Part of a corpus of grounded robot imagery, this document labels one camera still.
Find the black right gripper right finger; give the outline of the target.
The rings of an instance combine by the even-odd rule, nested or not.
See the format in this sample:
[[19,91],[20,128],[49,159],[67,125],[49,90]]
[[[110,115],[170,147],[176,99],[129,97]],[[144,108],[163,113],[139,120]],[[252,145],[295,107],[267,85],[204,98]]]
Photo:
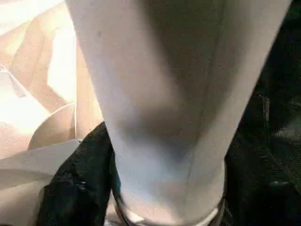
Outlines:
[[238,132],[225,162],[225,226],[301,224],[301,195],[255,138]]

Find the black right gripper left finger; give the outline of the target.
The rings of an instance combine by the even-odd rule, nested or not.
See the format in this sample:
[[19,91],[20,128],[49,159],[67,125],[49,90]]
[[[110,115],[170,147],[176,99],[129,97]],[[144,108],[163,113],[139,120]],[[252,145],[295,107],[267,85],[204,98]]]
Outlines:
[[103,226],[112,190],[114,150],[97,125],[43,188],[40,226]]

